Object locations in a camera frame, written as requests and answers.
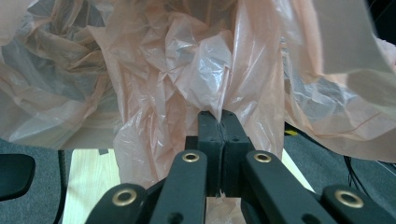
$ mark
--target wooden floor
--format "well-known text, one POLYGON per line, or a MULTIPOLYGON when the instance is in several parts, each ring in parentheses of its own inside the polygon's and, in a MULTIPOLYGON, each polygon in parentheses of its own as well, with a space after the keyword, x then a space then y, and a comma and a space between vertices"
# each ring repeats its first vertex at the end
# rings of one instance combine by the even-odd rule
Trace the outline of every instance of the wooden floor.
MULTIPOLYGON (((284 151, 282 162, 306 189, 313 191, 303 174, 284 151)), ((85 223, 102 196, 120 183, 114 151, 99 153, 98 149, 75 149, 67 187, 63 224, 85 223)))

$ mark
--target pink plastic wrap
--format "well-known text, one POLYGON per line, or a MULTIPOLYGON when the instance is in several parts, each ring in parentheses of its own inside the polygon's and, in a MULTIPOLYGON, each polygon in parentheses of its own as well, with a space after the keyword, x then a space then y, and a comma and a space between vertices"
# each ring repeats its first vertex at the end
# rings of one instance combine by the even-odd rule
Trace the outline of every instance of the pink plastic wrap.
POLYGON ((384 60, 364 3, 280 1, 276 10, 288 47, 286 121, 335 152, 396 161, 396 52, 381 48, 384 60))
MULTIPOLYGON (((114 147, 121 181, 149 187, 198 112, 227 109, 279 157, 286 120, 338 153, 396 161, 396 54, 379 41, 382 56, 363 2, 19 0, 0 19, 10 142, 114 147)), ((237 205, 211 199, 207 223, 243 223, 237 205)))

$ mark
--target translucent plastic sheet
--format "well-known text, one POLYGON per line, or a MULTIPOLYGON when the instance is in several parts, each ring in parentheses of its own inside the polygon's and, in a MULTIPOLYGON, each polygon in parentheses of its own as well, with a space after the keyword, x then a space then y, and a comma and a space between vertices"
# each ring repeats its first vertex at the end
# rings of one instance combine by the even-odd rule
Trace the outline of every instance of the translucent plastic sheet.
MULTIPOLYGON (((0 136, 10 142, 114 147, 122 182, 149 187, 197 134, 199 111, 228 109, 278 156, 286 120, 341 154, 396 161, 396 76, 362 1, 9 2, 0 136)), ((243 223, 236 200, 208 204, 208 223, 243 223)))
POLYGON ((364 3, 281 1, 277 11, 286 121, 338 153, 396 161, 396 52, 374 38, 364 3))

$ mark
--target black mount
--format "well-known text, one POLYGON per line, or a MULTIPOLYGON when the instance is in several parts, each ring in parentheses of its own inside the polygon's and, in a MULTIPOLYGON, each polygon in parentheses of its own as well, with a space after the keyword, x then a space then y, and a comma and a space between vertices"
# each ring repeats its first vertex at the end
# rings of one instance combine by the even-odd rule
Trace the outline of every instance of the black mount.
POLYGON ((272 153, 255 150, 237 116, 198 115, 168 177, 149 189, 121 184, 93 208, 87 223, 205 223, 206 197, 241 198, 247 223, 396 223, 382 207, 346 186, 321 197, 305 189, 272 153))

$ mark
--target gray carpet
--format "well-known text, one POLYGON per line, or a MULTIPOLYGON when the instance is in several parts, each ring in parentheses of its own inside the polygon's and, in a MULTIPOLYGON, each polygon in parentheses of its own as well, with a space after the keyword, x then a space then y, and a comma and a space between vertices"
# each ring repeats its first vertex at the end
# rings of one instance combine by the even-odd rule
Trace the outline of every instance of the gray carpet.
MULTIPOLYGON (((18 199, 0 202, 0 223, 53 223, 61 193, 58 152, 40 147, 22 147, 0 139, 0 154, 4 153, 21 153, 33 157, 35 178, 25 195, 18 199)), ((68 168, 70 168, 71 153, 72 150, 66 151, 68 168)))
MULTIPOLYGON (((287 136, 285 149, 316 193, 321 194, 329 185, 348 184, 348 170, 343 156, 301 135, 287 136)), ((352 159, 352 166, 372 199, 396 218, 396 170, 387 169, 377 161, 358 159, 352 159)))
MULTIPOLYGON (((342 156, 306 140, 285 138, 285 149, 317 193, 329 185, 347 185, 342 156)), ((71 150, 66 151, 70 168, 71 150)), ((21 147, 0 140, 1 153, 22 153, 35 158, 35 179, 29 192, 15 200, 0 202, 0 223, 52 223, 60 200, 60 175, 55 150, 21 147)), ((376 161, 353 160, 355 172, 372 198, 396 217, 396 176, 376 161)))

